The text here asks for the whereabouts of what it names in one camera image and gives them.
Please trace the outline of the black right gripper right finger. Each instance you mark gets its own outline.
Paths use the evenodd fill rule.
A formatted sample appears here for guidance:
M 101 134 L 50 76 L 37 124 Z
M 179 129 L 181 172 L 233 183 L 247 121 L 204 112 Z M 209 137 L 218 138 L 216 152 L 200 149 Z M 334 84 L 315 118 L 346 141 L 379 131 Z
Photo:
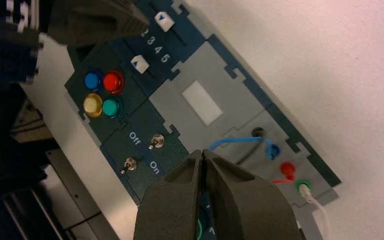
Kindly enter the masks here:
M 268 180 L 205 149 L 205 191 L 218 240 L 300 240 L 292 206 Z

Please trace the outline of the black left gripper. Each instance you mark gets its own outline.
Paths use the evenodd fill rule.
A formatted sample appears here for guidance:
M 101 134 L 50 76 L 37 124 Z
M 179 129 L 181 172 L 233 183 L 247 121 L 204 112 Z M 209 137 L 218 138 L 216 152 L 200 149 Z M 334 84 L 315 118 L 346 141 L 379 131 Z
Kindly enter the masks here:
M 54 0 L 47 34 L 62 45 L 93 45 L 144 32 L 149 22 L 132 15 L 140 10 L 132 0 Z M 0 81 L 29 83 L 38 74 L 39 32 L 0 23 Z

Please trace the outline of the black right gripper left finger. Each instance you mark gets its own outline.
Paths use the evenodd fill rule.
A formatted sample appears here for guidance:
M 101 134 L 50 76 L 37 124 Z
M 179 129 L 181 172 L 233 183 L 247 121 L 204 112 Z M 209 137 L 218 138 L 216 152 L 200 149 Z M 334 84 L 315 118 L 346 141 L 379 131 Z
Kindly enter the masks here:
M 137 210 L 135 240 L 195 240 L 202 152 L 195 150 L 148 187 Z

